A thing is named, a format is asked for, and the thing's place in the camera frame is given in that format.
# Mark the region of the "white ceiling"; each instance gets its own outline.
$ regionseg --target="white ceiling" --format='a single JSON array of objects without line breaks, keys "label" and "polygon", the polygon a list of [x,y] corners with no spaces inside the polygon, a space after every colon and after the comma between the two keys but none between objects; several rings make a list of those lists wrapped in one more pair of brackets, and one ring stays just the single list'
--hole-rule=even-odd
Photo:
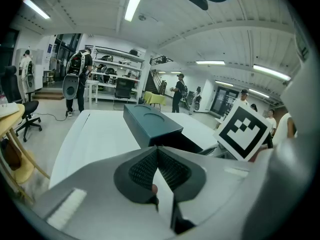
[{"label": "white ceiling", "polygon": [[[294,28],[283,0],[227,0],[203,11],[188,0],[141,0],[132,22],[124,20],[129,0],[33,0],[50,19],[22,5],[15,22],[42,35],[90,33],[119,37],[163,54],[192,72],[270,94],[285,86],[258,73],[253,64],[294,77],[300,69]],[[144,15],[140,21],[138,15]],[[224,60],[226,66],[198,66]]]}]

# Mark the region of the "office chair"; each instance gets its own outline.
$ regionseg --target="office chair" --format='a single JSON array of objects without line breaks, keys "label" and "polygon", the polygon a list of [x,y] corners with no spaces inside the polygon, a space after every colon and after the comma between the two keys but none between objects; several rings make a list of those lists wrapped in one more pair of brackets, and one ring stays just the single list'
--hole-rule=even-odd
[{"label": "office chair", "polygon": [[[15,66],[6,66],[4,67],[4,73],[0,75],[0,83],[4,92],[4,95],[9,103],[22,103],[22,97],[18,88],[18,79],[15,73],[17,68]],[[34,123],[35,121],[41,122],[40,117],[31,119],[31,114],[37,109],[39,101],[33,100],[23,103],[24,105],[24,114],[22,119],[25,119],[25,123],[20,126],[15,134],[18,136],[18,132],[24,128],[23,141],[26,142],[26,134],[30,126],[39,127],[39,131],[42,131],[41,125]]]},{"label": "office chair", "polygon": [[[134,85],[133,80],[118,78],[114,89],[114,97],[118,99],[127,99],[128,103],[131,98],[131,90]],[[115,110],[115,100],[113,99],[113,110]]]}]

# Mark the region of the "floor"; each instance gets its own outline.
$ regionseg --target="floor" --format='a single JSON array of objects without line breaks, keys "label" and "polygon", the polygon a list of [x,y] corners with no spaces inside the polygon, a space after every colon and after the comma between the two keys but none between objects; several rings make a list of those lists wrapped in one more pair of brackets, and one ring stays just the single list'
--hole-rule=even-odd
[{"label": "floor", "polygon": [[[122,111],[124,108],[124,102],[116,101],[113,105],[112,101],[98,100],[96,104],[92,100],[93,110],[119,110]],[[65,117],[66,114],[66,100],[39,100],[39,106],[33,117],[41,117],[41,127],[40,132],[38,128],[32,127],[28,130],[26,139],[27,142],[23,142],[23,131],[19,132],[19,140],[23,146],[34,153],[36,162],[38,165],[51,175],[56,157],[58,155],[59,149],[75,120],[79,115],[78,103],[75,99],[73,102],[73,109],[75,110],[72,117]],[[84,103],[84,109],[89,109],[89,102]],[[166,97],[166,105],[161,106],[161,112],[172,112],[172,99]],[[180,113],[188,114],[185,108],[180,107]],[[206,126],[214,129],[216,126],[216,120],[213,116],[207,113],[193,113],[191,115],[193,118],[199,122],[205,124]],[[44,193],[48,189],[49,180],[44,178],[37,170],[34,170],[32,177],[24,183],[22,186],[25,191],[34,199]]]}]

